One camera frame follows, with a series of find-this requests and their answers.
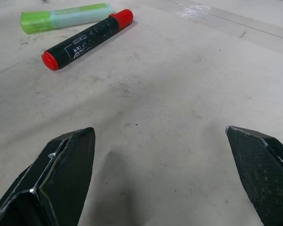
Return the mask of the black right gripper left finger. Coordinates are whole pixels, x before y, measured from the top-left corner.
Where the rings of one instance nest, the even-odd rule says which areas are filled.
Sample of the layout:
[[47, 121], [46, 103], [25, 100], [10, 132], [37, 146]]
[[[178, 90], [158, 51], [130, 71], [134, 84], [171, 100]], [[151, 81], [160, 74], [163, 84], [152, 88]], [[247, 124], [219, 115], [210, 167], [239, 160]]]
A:
[[94, 153], [94, 128], [52, 139], [0, 199], [0, 226], [77, 226]]

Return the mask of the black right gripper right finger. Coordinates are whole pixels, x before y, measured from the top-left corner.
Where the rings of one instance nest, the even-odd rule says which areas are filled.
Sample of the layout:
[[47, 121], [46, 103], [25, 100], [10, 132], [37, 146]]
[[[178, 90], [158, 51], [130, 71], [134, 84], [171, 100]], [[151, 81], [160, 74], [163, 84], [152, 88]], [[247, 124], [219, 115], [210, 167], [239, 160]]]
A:
[[225, 131], [242, 186], [264, 226], [283, 226], [283, 144], [258, 131]]

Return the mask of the black marker with red caps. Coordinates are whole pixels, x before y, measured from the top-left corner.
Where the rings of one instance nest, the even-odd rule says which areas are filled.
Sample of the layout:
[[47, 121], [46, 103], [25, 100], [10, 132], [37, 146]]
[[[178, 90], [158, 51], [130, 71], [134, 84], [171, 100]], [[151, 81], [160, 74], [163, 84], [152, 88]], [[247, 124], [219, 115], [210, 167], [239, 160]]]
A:
[[59, 70], [108, 40], [132, 22], [133, 13], [129, 9], [110, 14], [106, 19], [44, 51], [42, 61], [49, 69]]

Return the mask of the green highlighter pen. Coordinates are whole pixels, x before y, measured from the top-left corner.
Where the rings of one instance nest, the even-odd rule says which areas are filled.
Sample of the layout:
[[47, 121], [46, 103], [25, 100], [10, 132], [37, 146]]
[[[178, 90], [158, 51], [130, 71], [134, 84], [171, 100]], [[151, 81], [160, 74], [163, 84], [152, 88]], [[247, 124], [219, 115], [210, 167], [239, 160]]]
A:
[[53, 11], [22, 12], [20, 25], [26, 34], [34, 34], [99, 22], [113, 12], [113, 8], [107, 3]]

